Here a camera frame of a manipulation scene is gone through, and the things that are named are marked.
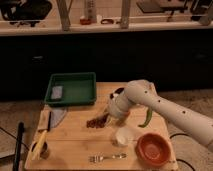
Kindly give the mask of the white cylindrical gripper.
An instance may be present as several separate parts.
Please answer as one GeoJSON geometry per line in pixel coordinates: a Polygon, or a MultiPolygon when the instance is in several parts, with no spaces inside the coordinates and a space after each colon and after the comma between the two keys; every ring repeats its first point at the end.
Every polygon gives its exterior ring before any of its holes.
{"type": "Polygon", "coordinates": [[[130,110],[131,102],[126,97],[125,93],[112,93],[107,105],[107,112],[114,118],[125,118],[130,110]]]}

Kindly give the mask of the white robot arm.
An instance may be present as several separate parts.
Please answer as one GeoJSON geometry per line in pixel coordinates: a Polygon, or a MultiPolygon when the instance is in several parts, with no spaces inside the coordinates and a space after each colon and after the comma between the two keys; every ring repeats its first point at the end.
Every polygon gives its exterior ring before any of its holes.
{"type": "Polygon", "coordinates": [[[108,102],[107,111],[121,119],[136,104],[151,108],[213,152],[213,119],[160,97],[151,90],[147,80],[128,82],[124,90],[108,102]]]}

